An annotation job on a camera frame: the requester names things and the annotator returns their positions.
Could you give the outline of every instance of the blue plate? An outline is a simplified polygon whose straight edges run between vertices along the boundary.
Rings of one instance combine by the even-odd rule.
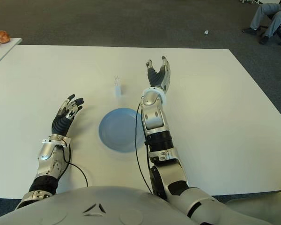
[[[104,116],[99,125],[101,141],[110,149],[119,152],[135,151],[136,111],[129,108],[115,109]],[[141,115],[137,116],[136,146],[145,141],[141,125]]]

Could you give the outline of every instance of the small white bottle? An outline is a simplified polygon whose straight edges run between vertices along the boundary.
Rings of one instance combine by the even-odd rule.
[[[120,97],[122,94],[121,91],[121,82],[118,76],[114,77],[114,83],[115,83],[115,92],[116,92],[116,97]]]

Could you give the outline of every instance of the black cable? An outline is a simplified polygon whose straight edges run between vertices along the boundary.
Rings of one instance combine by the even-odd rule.
[[[136,111],[136,118],[135,118],[135,154],[136,154],[137,165],[139,166],[139,170],[140,170],[141,176],[142,176],[144,182],[146,183],[146,186],[147,186],[147,188],[149,189],[150,193],[152,193],[152,191],[151,191],[149,185],[148,185],[147,182],[146,182],[146,179],[145,179],[144,175],[142,174],[141,166],[140,166],[140,162],[139,162],[139,157],[138,157],[138,154],[137,154],[137,148],[136,148],[137,115],[138,115],[138,113],[139,113],[140,105],[141,105],[141,104],[139,103],[139,106],[137,107],[137,111]]]
[[[142,120],[142,110],[140,112],[140,118],[141,118],[141,126],[142,126],[142,131],[144,132],[144,136],[145,136],[145,140],[146,140],[146,151],[147,151],[147,165],[148,165],[148,170],[150,171],[150,162],[149,162],[149,146],[148,146],[148,140],[147,140],[147,136],[146,136],[146,132],[145,132],[145,128],[144,128],[144,123]]]
[[[64,151],[63,148],[62,148],[62,151],[63,151],[63,155],[64,155],[64,160],[65,160],[65,162],[67,163],[67,166],[65,167],[65,169],[64,169],[64,171],[61,173],[61,175],[58,177],[58,179],[57,179],[58,181],[60,180],[60,178],[62,177],[62,175],[64,175],[65,171],[66,171],[67,168],[69,167],[69,164],[70,164],[70,161],[71,161],[71,157],[72,157],[71,151],[70,151],[70,154],[69,154],[69,161],[67,162],[66,159],[65,159],[65,151]]]
[[[71,146],[69,145],[70,156],[69,156],[69,161],[68,161],[68,162],[66,161],[66,158],[65,158],[65,151],[64,151],[64,149],[62,149],[62,151],[63,151],[64,161],[67,163],[67,166],[66,166],[65,170],[62,172],[62,174],[60,175],[60,177],[64,174],[64,172],[66,171],[68,165],[73,165],[73,166],[75,166],[78,170],[80,170],[80,172],[83,174],[84,179],[85,179],[85,182],[86,182],[86,186],[88,187],[88,186],[89,186],[88,179],[86,178],[84,172],[83,172],[78,166],[76,166],[75,164],[70,163],[70,161],[71,161]]]

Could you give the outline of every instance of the gray pants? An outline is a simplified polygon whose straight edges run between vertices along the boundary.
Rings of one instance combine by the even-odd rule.
[[[281,4],[268,3],[260,5],[250,27],[254,30],[257,29],[263,17],[270,14],[275,14],[275,16],[264,35],[271,37],[281,24]]]

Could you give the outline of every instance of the black shoe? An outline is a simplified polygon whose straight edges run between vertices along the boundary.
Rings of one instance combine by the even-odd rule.
[[[252,35],[256,35],[257,34],[257,31],[253,30],[251,27],[243,29],[242,32],[245,33],[245,34],[252,34]]]
[[[260,41],[259,44],[261,45],[265,45],[268,42],[269,37],[268,36],[263,36]]]

